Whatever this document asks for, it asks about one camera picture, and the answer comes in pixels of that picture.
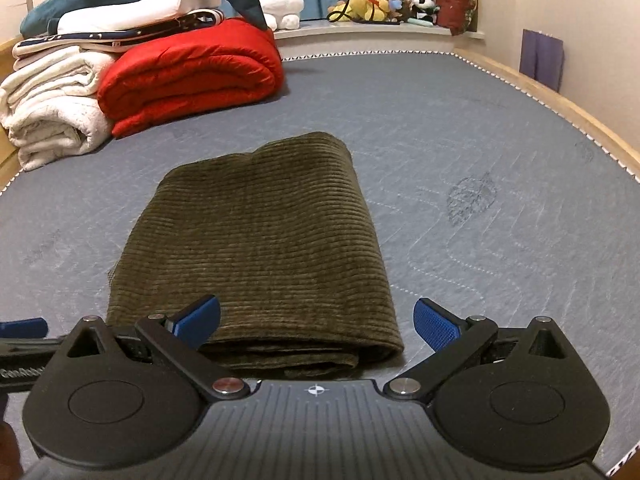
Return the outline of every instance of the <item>white folded blanket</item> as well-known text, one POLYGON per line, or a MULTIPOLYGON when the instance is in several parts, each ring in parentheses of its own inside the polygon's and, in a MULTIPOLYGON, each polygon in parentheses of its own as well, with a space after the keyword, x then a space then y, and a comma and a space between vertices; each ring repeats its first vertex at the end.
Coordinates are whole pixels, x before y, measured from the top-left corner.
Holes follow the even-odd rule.
POLYGON ((13 115, 25 104, 33 106, 58 96, 95 94, 100 76, 116 58, 115 54, 70 46, 21 68, 0 84, 0 123, 5 129, 12 128, 13 115))
POLYGON ((179 18, 196 9, 214 9, 222 0, 139 0, 131 4, 87 7, 63 14, 58 34, 129 30, 179 18))
POLYGON ((12 117, 9 140, 25 171, 63 156, 82 155, 111 136, 113 123, 95 97, 58 96, 21 106, 12 117))
POLYGON ((115 54, 56 50, 0 84, 0 123, 18 147, 24 170, 90 152, 109 139, 113 123, 95 93, 115 54))

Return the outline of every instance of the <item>folded cloth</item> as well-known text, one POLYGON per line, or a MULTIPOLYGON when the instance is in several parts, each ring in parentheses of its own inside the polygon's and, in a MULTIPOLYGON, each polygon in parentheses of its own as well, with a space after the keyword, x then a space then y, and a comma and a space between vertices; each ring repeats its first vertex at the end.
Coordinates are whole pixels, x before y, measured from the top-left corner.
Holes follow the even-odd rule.
POLYGON ((104 74, 98 102, 123 137, 189 114, 263 99, 284 82, 270 30, 242 18, 132 48, 104 74))
POLYGON ((58 96, 20 106, 8 136, 18 147, 20 166, 29 171, 95 150, 111 137, 111 126, 95 97, 58 96))
POLYGON ((165 38, 180 32, 218 25, 224 19, 225 15, 221 10, 197 9, 174 20, 133 28, 131 30, 75 32, 72 34, 57 34, 55 36, 22 40, 14 45, 12 51, 15 59, 18 60, 14 63, 14 69, 18 70, 38 60, 38 54, 42 52, 51 53, 69 45, 79 46, 83 50, 126 52, 134 46, 156 40, 157 38, 165 38))
POLYGON ((70 46, 12 73, 0 84, 0 123, 15 129, 13 115, 25 104, 31 108, 57 96, 95 94, 100 76, 115 59, 113 54, 70 46))
POLYGON ((63 14, 58 34, 111 32, 167 22, 196 9, 219 7, 222 0, 140 0, 131 4, 89 7, 63 14))
POLYGON ((201 350, 230 368, 319 375, 402 350, 351 155, 315 132, 175 168, 113 271, 107 323, 222 304, 201 350))

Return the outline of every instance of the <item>gray mattress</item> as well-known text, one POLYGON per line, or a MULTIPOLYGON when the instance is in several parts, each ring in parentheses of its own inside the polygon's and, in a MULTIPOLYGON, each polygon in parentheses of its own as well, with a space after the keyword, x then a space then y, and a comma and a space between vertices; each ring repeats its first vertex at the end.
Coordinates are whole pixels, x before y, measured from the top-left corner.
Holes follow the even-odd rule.
MULTIPOLYGON (((431 353, 412 308, 428 296, 501 326, 552 316, 609 400, 596 462, 640 439, 640 186, 583 134, 453 56, 378 54, 286 63, 287 88, 115 140, 22 174, 0 197, 0 319, 52 335, 106 312, 108 272, 171 168, 324 130, 353 153, 406 344, 362 375, 381 384, 431 353)), ((8 420, 25 462, 33 452, 8 420)))

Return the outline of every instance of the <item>red quilt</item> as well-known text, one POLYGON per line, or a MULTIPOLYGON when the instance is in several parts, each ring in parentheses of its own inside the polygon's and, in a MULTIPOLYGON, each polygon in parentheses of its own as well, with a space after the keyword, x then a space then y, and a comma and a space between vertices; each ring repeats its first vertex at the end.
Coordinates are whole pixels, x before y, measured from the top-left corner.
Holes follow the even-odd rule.
POLYGON ((104 74, 98 104, 125 137, 186 115, 251 103, 282 86, 273 33, 241 18, 132 48, 104 74))

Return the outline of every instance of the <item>crosshair logo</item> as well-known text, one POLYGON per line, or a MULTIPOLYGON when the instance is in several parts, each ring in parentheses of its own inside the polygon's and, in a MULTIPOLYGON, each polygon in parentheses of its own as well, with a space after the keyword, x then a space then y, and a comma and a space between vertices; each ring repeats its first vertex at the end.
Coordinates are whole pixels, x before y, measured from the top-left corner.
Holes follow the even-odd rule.
POLYGON ((328 392, 329 389, 323 386, 320 386, 320 384, 314 384, 312 387, 307 388, 306 391, 309 392, 314 397, 317 397, 320 394, 324 394, 325 392, 328 392))

